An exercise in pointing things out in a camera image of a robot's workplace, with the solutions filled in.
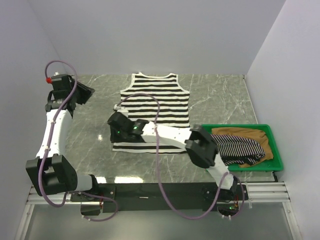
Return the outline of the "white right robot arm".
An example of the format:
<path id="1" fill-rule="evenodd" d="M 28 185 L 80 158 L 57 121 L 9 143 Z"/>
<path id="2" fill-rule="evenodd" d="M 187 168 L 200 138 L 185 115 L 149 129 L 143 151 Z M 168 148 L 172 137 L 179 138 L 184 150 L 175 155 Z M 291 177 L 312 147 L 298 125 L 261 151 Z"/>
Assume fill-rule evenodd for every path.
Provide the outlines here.
<path id="1" fill-rule="evenodd" d="M 237 194 L 237 180 L 223 162 L 213 137 L 202 126 L 177 127 L 163 125 L 159 120 L 131 120 L 120 111 L 114 112 L 107 123 L 115 151 L 141 154 L 187 153 L 195 166 L 208 170 L 219 186 L 223 200 L 233 199 Z"/>

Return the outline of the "wide striped black white tank top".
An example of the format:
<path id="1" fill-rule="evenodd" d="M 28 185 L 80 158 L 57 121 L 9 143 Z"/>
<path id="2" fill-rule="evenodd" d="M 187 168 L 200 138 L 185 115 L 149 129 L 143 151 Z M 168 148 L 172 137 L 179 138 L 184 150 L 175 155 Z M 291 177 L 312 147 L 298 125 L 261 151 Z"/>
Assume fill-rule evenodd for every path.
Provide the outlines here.
<path id="1" fill-rule="evenodd" d="M 148 94 L 156 98 L 160 105 L 157 123 L 169 127 L 188 128 L 190 92 L 179 84 L 179 76 L 149 76 L 141 72 L 131 75 L 129 87 L 120 91 L 120 99 L 133 94 Z M 148 96 L 134 96 L 121 104 L 128 110 L 128 118 L 154 121 L 158 104 Z"/>

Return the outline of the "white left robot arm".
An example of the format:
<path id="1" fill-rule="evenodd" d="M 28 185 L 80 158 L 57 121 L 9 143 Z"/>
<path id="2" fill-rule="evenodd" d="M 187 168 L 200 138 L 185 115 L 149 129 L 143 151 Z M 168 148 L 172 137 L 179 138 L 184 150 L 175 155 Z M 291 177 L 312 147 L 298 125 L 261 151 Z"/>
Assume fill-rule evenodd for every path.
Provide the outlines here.
<path id="1" fill-rule="evenodd" d="M 100 195 L 94 176 L 78 174 L 67 161 L 65 151 L 76 105 L 85 104 L 95 90 L 75 82 L 68 74 L 52 76 L 48 82 L 53 89 L 45 105 L 46 128 L 35 159 L 26 162 L 26 172 L 39 196 L 41 179 L 46 195 L 82 191 L 88 201 L 94 201 Z"/>

